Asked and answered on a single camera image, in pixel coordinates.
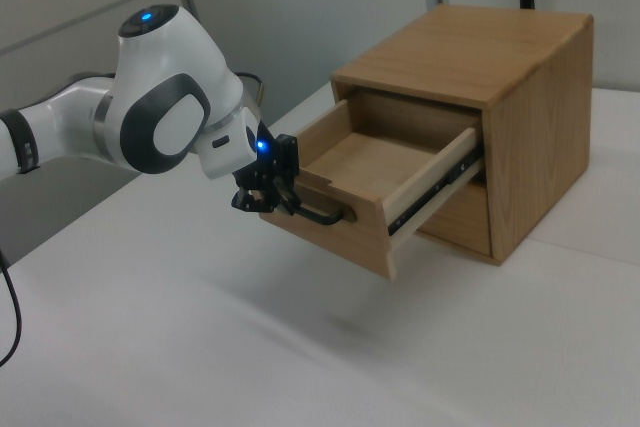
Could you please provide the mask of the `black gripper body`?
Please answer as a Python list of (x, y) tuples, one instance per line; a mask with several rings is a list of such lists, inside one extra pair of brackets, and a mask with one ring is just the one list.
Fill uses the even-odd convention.
[(248, 135), (248, 140), (255, 154), (254, 161), (249, 164), (250, 168), (269, 167), (277, 159), (276, 139), (263, 122), (258, 124), (255, 132)]

